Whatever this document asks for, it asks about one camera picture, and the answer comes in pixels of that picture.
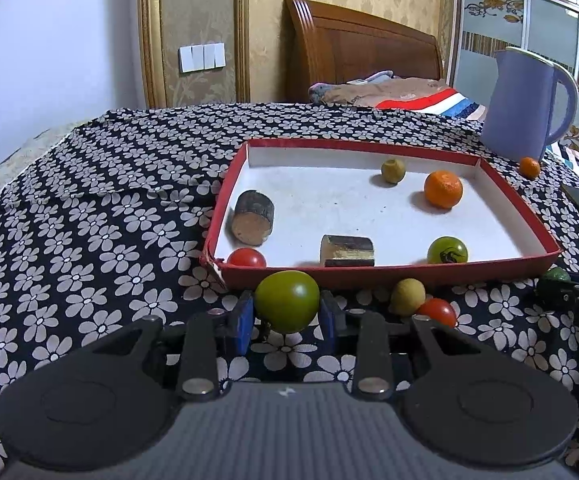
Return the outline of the small green lime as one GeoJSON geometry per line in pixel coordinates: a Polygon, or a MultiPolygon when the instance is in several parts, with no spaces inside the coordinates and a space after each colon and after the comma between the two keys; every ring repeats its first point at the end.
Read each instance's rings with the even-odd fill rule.
{"type": "Polygon", "coordinates": [[[546,280],[553,280],[553,281],[563,281],[563,282],[570,282],[571,278],[567,271],[562,269],[560,266],[552,266],[551,269],[547,270],[542,275],[543,278],[546,280]]]}

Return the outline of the large green tomato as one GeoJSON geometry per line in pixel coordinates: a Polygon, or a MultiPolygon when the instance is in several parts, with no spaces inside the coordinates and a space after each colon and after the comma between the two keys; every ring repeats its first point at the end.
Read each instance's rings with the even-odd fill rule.
{"type": "Polygon", "coordinates": [[[280,334],[304,330],[317,315],[319,307],[319,285],[301,271],[273,273],[254,291],[254,308],[259,318],[280,334]]]}

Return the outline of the yellow-brown longan fruit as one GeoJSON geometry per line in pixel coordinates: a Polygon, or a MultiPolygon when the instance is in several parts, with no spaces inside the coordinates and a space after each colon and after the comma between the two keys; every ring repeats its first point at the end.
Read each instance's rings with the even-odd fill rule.
{"type": "Polygon", "coordinates": [[[426,301],[425,286],[415,278],[404,278],[393,289],[390,311],[401,316],[410,316],[426,301]]]}
{"type": "Polygon", "coordinates": [[[401,159],[390,158],[382,163],[381,174],[385,182],[391,185],[400,183],[407,173],[404,162],[401,159]]]}

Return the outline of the red cherry tomato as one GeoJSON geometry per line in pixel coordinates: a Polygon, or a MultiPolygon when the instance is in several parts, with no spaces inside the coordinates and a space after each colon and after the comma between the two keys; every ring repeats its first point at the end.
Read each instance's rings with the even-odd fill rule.
{"type": "Polygon", "coordinates": [[[261,252],[254,248],[237,248],[228,256],[226,262],[232,266],[250,266],[250,268],[265,268],[266,260],[261,252]]]}
{"type": "Polygon", "coordinates": [[[451,304],[440,298],[427,299],[415,312],[416,315],[425,315],[443,325],[454,328],[457,326],[457,315],[451,304]]]}

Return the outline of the dark cylindrical wood piece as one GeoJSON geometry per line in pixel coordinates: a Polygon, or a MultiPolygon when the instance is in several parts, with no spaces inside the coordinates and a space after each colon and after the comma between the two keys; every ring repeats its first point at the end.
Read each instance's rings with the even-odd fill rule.
{"type": "Polygon", "coordinates": [[[247,190],[238,196],[231,220],[236,240],[249,246],[261,246],[271,235],[275,207],[268,196],[247,190]]]}

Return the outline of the gold black rectangular block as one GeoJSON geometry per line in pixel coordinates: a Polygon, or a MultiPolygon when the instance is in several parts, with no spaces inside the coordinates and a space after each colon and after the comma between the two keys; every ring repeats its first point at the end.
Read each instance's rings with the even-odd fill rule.
{"type": "Polygon", "coordinates": [[[374,245],[365,236],[325,234],[321,239],[320,262],[333,266],[374,266],[374,245]]]}

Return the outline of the small orange tangerine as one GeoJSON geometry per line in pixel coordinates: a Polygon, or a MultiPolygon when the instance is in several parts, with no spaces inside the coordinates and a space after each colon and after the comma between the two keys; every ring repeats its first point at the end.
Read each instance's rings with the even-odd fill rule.
{"type": "Polygon", "coordinates": [[[518,163],[518,173],[526,179],[536,180],[541,172],[541,164],[531,157],[523,157],[518,163]]]}

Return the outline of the red shallow box tray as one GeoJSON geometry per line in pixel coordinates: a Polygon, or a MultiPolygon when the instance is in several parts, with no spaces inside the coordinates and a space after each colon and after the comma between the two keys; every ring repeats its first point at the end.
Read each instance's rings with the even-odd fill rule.
{"type": "Polygon", "coordinates": [[[542,221],[481,157],[370,142],[251,139],[224,177],[200,260],[231,288],[254,288],[268,274],[297,269],[323,288],[338,289],[391,286],[401,278],[431,286],[531,278],[560,253],[542,221]],[[397,185],[381,174],[390,158],[407,168],[397,185]],[[437,170],[454,172],[463,183],[452,209],[425,198],[425,179],[437,170]],[[247,190],[268,196],[275,207],[272,233],[259,249],[265,268],[226,262],[238,245],[234,207],[247,190]],[[325,234],[368,237],[374,266],[322,266],[325,234]],[[429,264],[428,247],[440,236],[459,238],[468,261],[429,264]]]}

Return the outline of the large orange tangerine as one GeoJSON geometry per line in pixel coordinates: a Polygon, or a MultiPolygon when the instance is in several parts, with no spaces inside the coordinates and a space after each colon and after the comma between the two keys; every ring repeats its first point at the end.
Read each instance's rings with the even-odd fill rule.
{"type": "Polygon", "coordinates": [[[437,170],[428,174],[424,182],[428,203],[441,209],[452,209],[463,197],[463,183],[454,172],[437,170]]]}

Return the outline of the blue plastic pitcher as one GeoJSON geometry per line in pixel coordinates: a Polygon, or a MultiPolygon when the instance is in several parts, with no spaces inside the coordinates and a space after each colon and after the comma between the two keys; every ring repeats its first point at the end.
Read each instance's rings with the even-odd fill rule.
{"type": "Polygon", "coordinates": [[[498,79],[487,109],[480,140],[501,157],[517,162],[542,158],[547,147],[562,139],[573,124],[578,87],[562,65],[518,47],[495,55],[498,79]],[[552,125],[557,87],[567,94],[561,124],[552,125]]]}

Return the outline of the striped folded blanket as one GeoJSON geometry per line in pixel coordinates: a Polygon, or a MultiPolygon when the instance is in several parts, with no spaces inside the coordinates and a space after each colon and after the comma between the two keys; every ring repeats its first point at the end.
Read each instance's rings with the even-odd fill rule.
{"type": "Polygon", "coordinates": [[[463,96],[443,80],[396,77],[383,70],[344,84],[317,82],[308,90],[314,104],[340,104],[376,110],[410,112],[483,122],[487,107],[463,96]]]}

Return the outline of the glass wardrobe sliding door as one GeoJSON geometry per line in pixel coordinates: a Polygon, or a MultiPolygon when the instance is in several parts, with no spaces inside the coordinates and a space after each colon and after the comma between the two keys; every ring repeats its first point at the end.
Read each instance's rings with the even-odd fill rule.
{"type": "MultiPolygon", "coordinates": [[[[449,78],[474,101],[490,101],[495,53],[520,47],[561,64],[579,92],[579,0],[457,0],[449,78]]],[[[561,143],[579,151],[579,105],[561,143]]]]}

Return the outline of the brown wooden headboard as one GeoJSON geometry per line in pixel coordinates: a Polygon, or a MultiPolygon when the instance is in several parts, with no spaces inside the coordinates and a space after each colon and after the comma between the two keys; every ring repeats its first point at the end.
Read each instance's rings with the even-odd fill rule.
{"type": "Polygon", "coordinates": [[[312,84],[343,84],[382,70],[443,77],[434,36],[372,14],[312,0],[284,0],[291,23],[284,98],[308,101],[312,84]]]}

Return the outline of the white wall switch panel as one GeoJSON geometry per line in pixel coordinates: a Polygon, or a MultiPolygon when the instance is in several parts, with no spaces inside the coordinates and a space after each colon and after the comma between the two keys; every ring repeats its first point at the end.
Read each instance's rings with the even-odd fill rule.
{"type": "Polygon", "coordinates": [[[223,42],[178,48],[178,67],[182,74],[221,70],[225,66],[226,54],[223,42]]]}

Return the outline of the gold wall frame moulding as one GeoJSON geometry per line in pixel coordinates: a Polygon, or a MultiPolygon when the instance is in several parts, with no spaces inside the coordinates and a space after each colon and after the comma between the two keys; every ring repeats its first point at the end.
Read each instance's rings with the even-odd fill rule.
{"type": "Polygon", "coordinates": [[[172,107],[247,102],[249,0],[136,0],[145,104],[172,107]],[[182,74],[178,48],[223,42],[226,66],[182,74]]]}

